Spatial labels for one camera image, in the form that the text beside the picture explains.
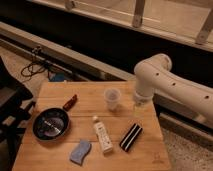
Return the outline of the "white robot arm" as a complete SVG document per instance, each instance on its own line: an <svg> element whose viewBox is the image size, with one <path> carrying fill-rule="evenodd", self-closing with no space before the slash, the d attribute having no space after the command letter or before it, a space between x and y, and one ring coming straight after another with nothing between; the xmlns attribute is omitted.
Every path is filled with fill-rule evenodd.
<svg viewBox="0 0 213 171"><path fill-rule="evenodd" d="M135 103L151 101L155 90L160 90L213 122L213 88L179 77L171 69L170 57L162 53L138 62L134 67Z"/></svg>

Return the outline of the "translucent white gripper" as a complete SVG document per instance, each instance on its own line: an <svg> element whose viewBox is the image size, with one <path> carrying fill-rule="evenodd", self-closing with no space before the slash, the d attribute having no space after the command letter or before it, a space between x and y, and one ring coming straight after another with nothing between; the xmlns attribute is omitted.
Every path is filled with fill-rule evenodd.
<svg viewBox="0 0 213 171"><path fill-rule="evenodd" d="M147 97L143 97L139 94L134 94L133 100L134 100L134 115L140 117L142 115L142 109L146 106L146 104L150 101L150 99Z"/></svg>

